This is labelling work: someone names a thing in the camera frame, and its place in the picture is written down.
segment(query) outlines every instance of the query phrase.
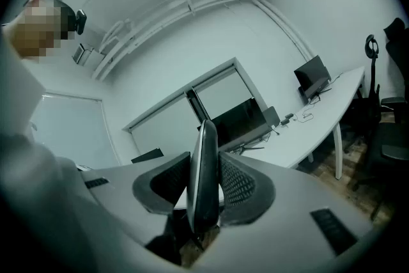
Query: cable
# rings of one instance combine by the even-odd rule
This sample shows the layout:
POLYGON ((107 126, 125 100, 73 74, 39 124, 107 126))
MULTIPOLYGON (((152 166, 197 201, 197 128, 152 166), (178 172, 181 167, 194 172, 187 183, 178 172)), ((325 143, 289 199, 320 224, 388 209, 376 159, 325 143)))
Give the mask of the cable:
POLYGON ((278 136, 280 135, 280 133, 278 133, 276 130, 274 130, 273 128, 271 128, 274 132, 275 132, 275 134, 277 134, 278 136))
POLYGON ((266 143, 270 139, 270 136, 271 136, 271 132, 269 132, 268 134, 265 134, 264 136, 261 136, 260 138, 258 138, 256 141, 253 141, 252 143, 243 144, 243 146, 238 147, 237 149, 233 150, 232 152, 233 152, 233 154, 237 154, 237 153, 240 154, 240 153, 242 153, 244 147, 254 146, 255 144, 258 144, 258 143, 260 143, 262 141, 264 141, 266 143))
POLYGON ((331 82, 329 82, 325 88, 329 87, 332 83, 334 83, 335 81, 337 81, 338 78, 339 78, 341 75, 343 75, 343 74, 344 74, 344 72, 342 72, 341 74, 339 74, 334 80, 332 80, 331 82))
POLYGON ((316 95, 313 99, 311 99, 310 102, 309 102, 309 104, 312 105, 312 107, 307 108, 307 109, 304 110, 304 112, 302 112, 302 118, 304 119, 304 121, 300 121, 300 120, 298 119, 297 114, 294 114, 294 116, 297 118, 297 121, 299 121, 300 123, 305 123, 305 122, 308 122, 308 121, 313 120, 313 119, 314 119, 313 113, 306 113, 306 112, 307 112, 307 111, 310 111, 311 109, 313 109, 314 106, 315 106, 315 104, 316 104, 317 102, 320 102, 320 101, 321 101, 320 95, 316 95))

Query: wall-mounted pipe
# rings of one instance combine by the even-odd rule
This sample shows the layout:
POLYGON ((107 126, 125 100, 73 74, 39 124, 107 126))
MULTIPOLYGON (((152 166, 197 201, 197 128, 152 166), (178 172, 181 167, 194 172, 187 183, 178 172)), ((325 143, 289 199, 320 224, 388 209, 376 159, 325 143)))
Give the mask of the wall-mounted pipe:
MULTIPOLYGON (((195 11, 198 12, 200 10, 204 10, 206 8, 216 6, 218 4, 225 4, 229 3, 231 1, 239 1, 239 0, 219 0, 214 3, 210 4, 205 4, 200 7, 195 7, 195 11)), ((129 45, 126 49, 123 49, 120 54, 112 61, 112 63, 105 69, 103 74, 101 75, 100 80, 104 80, 109 72, 120 62, 120 60, 125 57, 127 54, 130 54, 133 52, 136 48, 138 48, 142 43, 144 43, 147 39, 151 38, 153 35, 157 34, 159 31, 163 30, 165 27, 171 25, 172 23, 176 22, 177 20, 180 20, 190 14, 190 10, 184 9, 185 12, 178 11, 174 15, 171 15, 170 17, 167 17, 163 21, 159 22, 158 24, 155 24, 149 31, 145 32, 143 35, 141 35, 139 38, 135 40, 135 42, 132 45, 129 45)))
POLYGON ((269 3, 267 0, 259 0, 261 4, 266 6, 269 10, 271 10, 277 17, 281 19, 281 21, 292 31, 292 33, 295 35, 297 41, 301 43, 304 46, 304 49, 307 50, 307 53, 309 55, 309 59, 315 57, 316 53, 312 50, 311 46, 308 44, 308 42, 302 38, 301 34, 297 31, 297 29, 293 26, 293 24, 287 19, 287 17, 284 16, 283 13, 279 11, 278 8, 273 6, 271 3, 269 3))
POLYGON ((105 43, 103 43, 101 46, 100 46, 100 48, 99 48, 99 50, 98 50, 98 52, 99 53, 102 53, 103 51, 104 51, 104 49, 112 42, 112 41, 120 41, 120 39, 117 37, 117 36, 112 36, 108 41, 106 41, 105 43))
POLYGON ((104 35, 104 37, 102 38, 101 41, 101 45, 103 45, 112 35, 116 35, 118 32, 120 32, 123 28, 123 26, 125 25, 125 23, 120 20, 117 23, 115 23, 108 32, 106 32, 106 34, 104 35))
POLYGON ((158 11, 156 14, 151 16, 148 20, 145 20, 143 23, 138 24, 134 29, 132 29, 126 36, 124 36, 121 41, 119 41, 111 51, 105 56, 102 62, 98 65, 96 70, 93 72, 92 78, 96 79, 101 71, 108 65, 108 62, 115 56, 115 54, 131 39, 138 34, 146 26, 157 20, 161 15, 168 12, 169 10, 175 9, 182 4, 187 4, 187 0, 175 0, 170 3, 168 6, 164 7, 162 10, 158 11))
POLYGON ((261 4, 258 0, 252 0, 253 3, 260 8, 263 12, 265 12, 277 25, 283 30, 283 32, 288 36, 288 38, 294 43, 295 47, 301 53, 302 57, 304 57, 305 61, 309 61, 312 57, 308 53, 308 50, 302 45, 299 40, 297 40, 297 36, 289 29, 287 25, 278 17, 274 12, 272 12, 269 8, 261 4))

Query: wooden floor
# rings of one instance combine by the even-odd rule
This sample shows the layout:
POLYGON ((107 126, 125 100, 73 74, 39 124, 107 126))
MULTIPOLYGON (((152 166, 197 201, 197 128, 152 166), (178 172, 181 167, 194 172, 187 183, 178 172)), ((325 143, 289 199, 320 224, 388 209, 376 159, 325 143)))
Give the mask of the wooden floor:
MULTIPOLYGON (((393 114, 383 113, 382 121, 394 122, 393 114)), ((343 136, 344 146, 351 137, 351 135, 343 136)), ((337 180, 335 179, 334 138, 330 134, 314 151, 314 162, 311 164, 305 159, 298 165, 297 169, 321 180, 369 218, 380 199, 379 186, 361 185, 357 191, 352 190, 358 179, 366 177, 364 172, 366 149, 365 142, 358 140, 353 144, 349 153, 343 153, 343 175, 340 180, 337 180)), ((388 202, 384 203, 373 222, 374 225, 385 224, 393 213, 394 205, 388 202)))

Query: curved desk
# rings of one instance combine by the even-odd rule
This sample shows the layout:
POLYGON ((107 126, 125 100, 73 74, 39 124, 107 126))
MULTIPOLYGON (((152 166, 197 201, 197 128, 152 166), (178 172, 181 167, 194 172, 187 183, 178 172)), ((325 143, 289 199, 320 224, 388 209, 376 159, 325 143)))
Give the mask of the curved desk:
MULTIPOLYGON (((167 216, 147 211, 132 190, 135 179, 162 165, 164 158, 82 173, 73 162, 66 163, 69 167, 63 176, 68 199, 98 268, 135 272, 137 263, 149 272, 186 272, 146 251, 145 246, 165 231, 167 216), (102 176, 109 183, 86 188, 84 181, 102 176)), ((256 159, 246 158, 244 164, 271 179, 274 202, 251 224, 222 228, 190 268, 192 272, 315 272, 332 267, 337 260, 344 263, 345 257, 336 255, 311 215, 321 208, 329 208, 357 240, 371 231, 371 223, 358 209, 314 177, 256 159)), ((364 244, 357 244, 358 249, 364 244)))
POLYGON ((335 177, 339 180, 343 173, 343 147, 339 121, 351 104, 363 76, 363 66, 343 73, 325 88, 325 90, 331 90, 320 95, 321 101, 314 106, 306 105, 295 113, 299 121, 304 123, 294 121, 294 116, 290 119, 290 123, 275 129, 280 133, 279 136, 272 132, 267 143, 258 144, 264 149, 245 152, 243 156, 263 160, 283 168, 293 168, 310 156, 332 132, 336 150, 335 177), (313 114, 314 118, 309 120, 311 116, 304 119, 302 116, 304 111, 313 114))

